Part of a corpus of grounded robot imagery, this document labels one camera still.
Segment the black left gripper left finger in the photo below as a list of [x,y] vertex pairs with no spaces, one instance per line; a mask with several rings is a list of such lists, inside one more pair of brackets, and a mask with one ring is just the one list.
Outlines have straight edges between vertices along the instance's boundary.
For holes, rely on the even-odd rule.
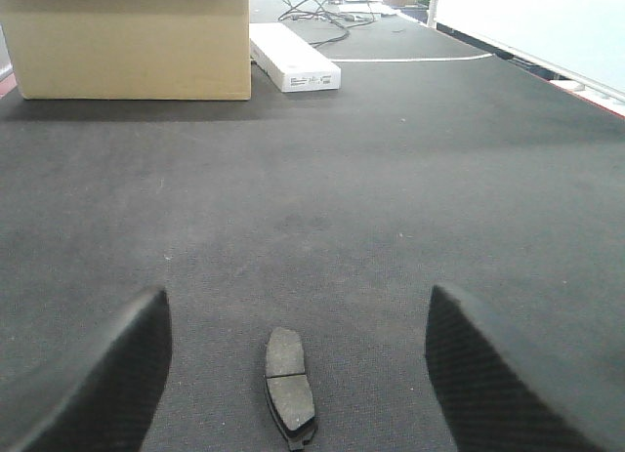
[[9,384],[10,450],[140,450],[172,346],[167,292],[147,287],[86,339]]

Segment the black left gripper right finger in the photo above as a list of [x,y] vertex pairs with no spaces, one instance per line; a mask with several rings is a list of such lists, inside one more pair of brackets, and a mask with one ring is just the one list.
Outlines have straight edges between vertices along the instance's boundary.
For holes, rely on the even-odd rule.
[[460,451],[621,451],[624,389],[549,353],[481,298],[432,288],[430,381]]

